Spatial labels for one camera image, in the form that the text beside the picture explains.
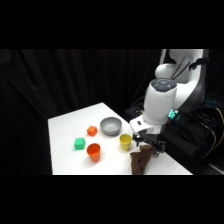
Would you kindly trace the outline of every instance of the orange cup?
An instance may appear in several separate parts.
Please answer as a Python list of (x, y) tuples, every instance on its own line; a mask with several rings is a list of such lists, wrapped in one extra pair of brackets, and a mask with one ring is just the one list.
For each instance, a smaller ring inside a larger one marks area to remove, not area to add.
[(100, 160), (100, 145), (89, 145), (87, 148), (87, 153), (93, 162), (98, 162)]

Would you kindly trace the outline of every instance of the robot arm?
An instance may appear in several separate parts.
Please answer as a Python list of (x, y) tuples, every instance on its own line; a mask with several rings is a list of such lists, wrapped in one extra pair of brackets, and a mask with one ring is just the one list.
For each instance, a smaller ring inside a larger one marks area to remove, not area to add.
[(137, 145), (146, 142), (158, 153), (165, 151), (165, 142), (159, 141), (159, 135), (171, 109), (189, 113), (201, 107), (205, 96), (208, 50), (171, 49), (170, 56), (176, 65), (165, 64), (157, 68), (157, 79), (147, 90), (144, 114), (130, 121)]

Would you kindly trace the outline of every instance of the red block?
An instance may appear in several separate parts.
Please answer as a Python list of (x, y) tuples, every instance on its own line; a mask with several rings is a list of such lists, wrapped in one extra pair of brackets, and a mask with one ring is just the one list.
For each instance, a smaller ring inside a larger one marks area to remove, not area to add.
[(94, 137), (97, 133), (97, 128), (94, 126), (90, 126), (87, 130), (88, 135)]

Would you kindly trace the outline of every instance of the green cube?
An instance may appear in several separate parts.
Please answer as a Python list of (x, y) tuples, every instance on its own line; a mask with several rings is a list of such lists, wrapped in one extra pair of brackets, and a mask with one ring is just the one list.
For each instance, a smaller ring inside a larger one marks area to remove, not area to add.
[(75, 149), (76, 150), (83, 150), (85, 149), (85, 139), (84, 138), (77, 138), (75, 140)]

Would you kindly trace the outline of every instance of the gray bowl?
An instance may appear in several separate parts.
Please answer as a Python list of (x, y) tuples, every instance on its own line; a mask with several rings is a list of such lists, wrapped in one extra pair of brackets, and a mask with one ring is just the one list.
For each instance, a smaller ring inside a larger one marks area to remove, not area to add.
[(120, 132), (122, 126), (121, 120), (116, 117), (108, 117), (101, 121), (100, 127), (106, 135), (116, 135)]

